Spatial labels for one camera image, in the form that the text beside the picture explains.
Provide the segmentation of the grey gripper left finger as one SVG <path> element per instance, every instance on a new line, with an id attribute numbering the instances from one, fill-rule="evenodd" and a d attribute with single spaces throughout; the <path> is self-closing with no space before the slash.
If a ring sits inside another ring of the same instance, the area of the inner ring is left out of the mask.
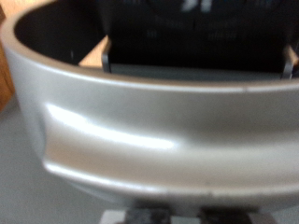
<path id="1" fill-rule="evenodd" d="M 171 224 L 171 215 L 165 209 L 106 210 L 99 224 Z"/>

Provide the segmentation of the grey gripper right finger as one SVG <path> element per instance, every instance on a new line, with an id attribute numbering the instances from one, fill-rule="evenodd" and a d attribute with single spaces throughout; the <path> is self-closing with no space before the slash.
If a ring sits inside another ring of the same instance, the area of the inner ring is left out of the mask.
<path id="1" fill-rule="evenodd" d="M 203 207 L 199 218 L 201 224 L 278 224 L 254 207 Z"/>

